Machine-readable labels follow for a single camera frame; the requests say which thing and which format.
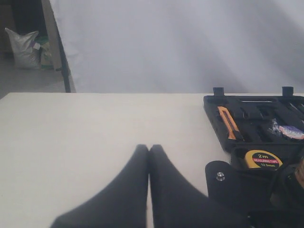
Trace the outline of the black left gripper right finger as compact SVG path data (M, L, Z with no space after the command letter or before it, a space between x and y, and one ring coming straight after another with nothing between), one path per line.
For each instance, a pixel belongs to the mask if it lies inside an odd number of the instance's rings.
M248 228L247 218L195 188L159 144L149 152L153 225L156 228Z

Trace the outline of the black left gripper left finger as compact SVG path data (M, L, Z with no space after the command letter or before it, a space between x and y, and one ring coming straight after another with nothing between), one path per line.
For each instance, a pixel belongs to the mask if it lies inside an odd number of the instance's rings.
M148 155L136 146L120 173L98 194L57 217L53 228L144 228L147 226Z

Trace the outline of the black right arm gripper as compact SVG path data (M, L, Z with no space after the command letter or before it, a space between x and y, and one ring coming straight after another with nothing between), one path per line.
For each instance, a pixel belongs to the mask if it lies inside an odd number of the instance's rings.
M302 228L304 226L304 158L286 162L270 184L273 209L251 212L251 228Z

